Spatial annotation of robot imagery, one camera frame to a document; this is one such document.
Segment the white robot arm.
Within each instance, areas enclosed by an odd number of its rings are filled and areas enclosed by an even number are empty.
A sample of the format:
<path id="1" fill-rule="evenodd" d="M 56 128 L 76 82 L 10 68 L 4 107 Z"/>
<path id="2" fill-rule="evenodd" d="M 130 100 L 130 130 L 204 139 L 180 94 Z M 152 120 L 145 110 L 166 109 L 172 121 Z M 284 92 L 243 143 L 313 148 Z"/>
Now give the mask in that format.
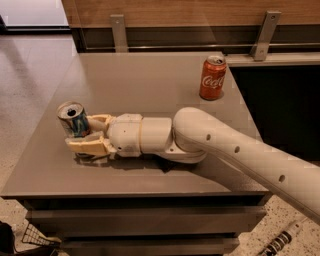
<path id="1" fill-rule="evenodd" d="M 198 163 L 213 154 L 248 175 L 291 206 L 320 222 L 320 168 L 240 133 L 192 107 L 170 118 L 140 114 L 88 116 L 79 103 L 57 111 L 77 154 L 139 157 L 153 154 Z"/>

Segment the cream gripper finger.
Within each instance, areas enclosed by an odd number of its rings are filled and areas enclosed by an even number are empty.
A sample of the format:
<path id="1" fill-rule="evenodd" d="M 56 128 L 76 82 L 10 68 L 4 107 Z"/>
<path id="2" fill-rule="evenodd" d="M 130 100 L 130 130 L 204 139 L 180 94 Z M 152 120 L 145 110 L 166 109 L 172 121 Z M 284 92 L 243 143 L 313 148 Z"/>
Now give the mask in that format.
<path id="1" fill-rule="evenodd" d="M 87 120 L 92 132 L 107 133 L 110 123 L 115 119 L 115 116 L 109 114 L 89 115 Z"/>
<path id="2" fill-rule="evenodd" d="M 94 132 L 85 137 L 67 138 L 65 142 L 72 152 L 79 154 L 106 156 L 116 152 L 102 131 Z"/>

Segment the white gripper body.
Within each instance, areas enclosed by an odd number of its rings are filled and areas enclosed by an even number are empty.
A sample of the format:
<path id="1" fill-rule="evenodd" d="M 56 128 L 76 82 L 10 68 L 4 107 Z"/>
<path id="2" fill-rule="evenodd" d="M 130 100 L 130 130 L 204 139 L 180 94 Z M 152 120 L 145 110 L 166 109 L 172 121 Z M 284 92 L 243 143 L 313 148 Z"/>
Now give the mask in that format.
<path id="1" fill-rule="evenodd" d="M 140 114 L 123 114 L 110 122 L 107 137 L 121 157 L 141 155 L 139 139 L 142 119 Z"/>

